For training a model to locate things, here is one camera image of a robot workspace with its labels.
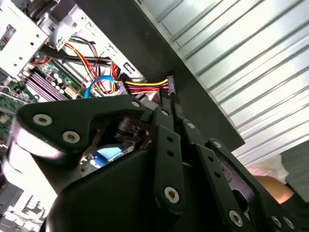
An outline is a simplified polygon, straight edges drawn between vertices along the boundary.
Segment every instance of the person's hand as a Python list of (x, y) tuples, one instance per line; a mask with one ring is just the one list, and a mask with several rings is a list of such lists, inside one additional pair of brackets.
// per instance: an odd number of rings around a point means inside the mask
[(271, 194), (271, 196), (279, 203), (282, 204), (290, 199), (294, 192), (286, 187), (279, 180), (270, 176), (254, 176), (258, 182)]

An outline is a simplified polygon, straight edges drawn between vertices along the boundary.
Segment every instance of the black cable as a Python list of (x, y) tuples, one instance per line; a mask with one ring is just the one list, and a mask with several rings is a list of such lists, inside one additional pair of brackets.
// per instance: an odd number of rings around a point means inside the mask
[[(81, 63), (81, 60), (78, 58), (78, 56), (70, 56), (66, 54), (63, 50), (60, 52), (43, 45), (42, 48), (39, 50), (40, 53), (47, 55), (48, 57), (54, 58), (54, 59), (60, 59), (66, 62), (73, 62), (73, 63)], [(109, 62), (111, 62), (111, 59), (104, 58), (104, 57), (85, 57), (85, 59), (92, 65), (98, 65), (101, 67), (107, 67), (109, 68), (111, 65)]]
[[(70, 41), (70, 42), (73, 42), (73, 43), (77, 43), (77, 44), (86, 44), (86, 43), (83, 42), (83, 41), (75, 40), (75, 39), (73, 39), (73, 38), (70, 38), (69, 41)], [(94, 41), (88, 41), (88, 42), (89, 42), (90, 44), (92, 44), (92, 45), (96, 45), (96, 42), (94, 42)]]
[(26, 12), (30, 18), (36, 20), (39, 15), (47, 12), (56, 2), (54, 0), (34, 0), (26, 8)]
[[(90, 50), (92, 51), (94, 57), (98, 57), (98, 52), (97, 52), (96, 48), (88, 40), (86, 40), (86, 39), (84, 39), (82, 37), (79, 37), (79, 36), (72, 36), (71, 38), (83, 41), (90, 48)], [(96, 70), (96, 73), (97, 73), (98, 76), (102, 76), (101, 75), (102, 73), (101, 73), (100, 66), (96, 65), (95, 66), (95, 70)]]
[(57, 5), (56, 1), (52, 1), (48, 5), (46, 5), (36, 16), (35, 19), (39, 20), (46, 12), (48, 12), (50, 9), (52, 9), (54, 6)]

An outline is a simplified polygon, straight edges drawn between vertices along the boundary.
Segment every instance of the cable bundle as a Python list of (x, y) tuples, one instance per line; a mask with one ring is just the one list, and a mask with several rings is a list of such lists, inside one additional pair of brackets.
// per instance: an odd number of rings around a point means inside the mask
[(155, 93), (159, 89), (168, 89), (168, 80), (165, 79), (164, 81), (158, 83), (136, 83), (125, 81), (128, 91), (132, 94), (141, 94), (141, 93)]

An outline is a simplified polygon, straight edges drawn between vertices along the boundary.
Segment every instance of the capacitor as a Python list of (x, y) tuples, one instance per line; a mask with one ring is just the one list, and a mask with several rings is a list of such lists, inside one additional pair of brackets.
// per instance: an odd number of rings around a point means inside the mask
[(58, 82), (59, 84), (61, 84), (61, 83), (63, 82), (63, 80), (59, 77), (59, 78), (57, 78), (57, 82)]
[(58, 74), (58, 73), (54, 73), (54, 74), (53, 74), (53, 77), (54, 77), (55, 79), (58, 79), (58, 78), (59, 78), (59, 74)]

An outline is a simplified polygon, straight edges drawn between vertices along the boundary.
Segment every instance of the green circuit board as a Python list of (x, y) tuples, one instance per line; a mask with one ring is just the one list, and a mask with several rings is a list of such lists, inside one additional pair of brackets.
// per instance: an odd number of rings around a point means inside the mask
[[(11, 81), (7, 85), (7, 88), (3, 87), (1, 88), (1, 91), (29, 103), (37, 101), (22, 83), (14, 83)], [(2, 142), (7, 142), (13, 117), (17, 110), (23, 105), (25, 105), (25, 103), (21, 101), (15, 100), (3, 94), (0, 95), (0, 140)]]
[[(38, 56), (38, 60), (42, 59), (43, 55)], [(74, 87), (77, 91), (80, 92), (81, 96), (84, 95), (84, 90), (81, 88), (81, 85), (76, 83), (74, 80), (71, 80), (69, 76), (67, 76), (65, 73), (60, 71), (56, 65), (53, 64), (53, 62), (48, 62), (47, 64), (44, 65), (39, 65), (36, 66), (36, 69), (39, 70), (42, 74), (45, 76), (50, 76), (53, 78), (53, 74), (57, 73), (60, 78), (63, 79), (64, 85), (67, 86), (72, 86)]]

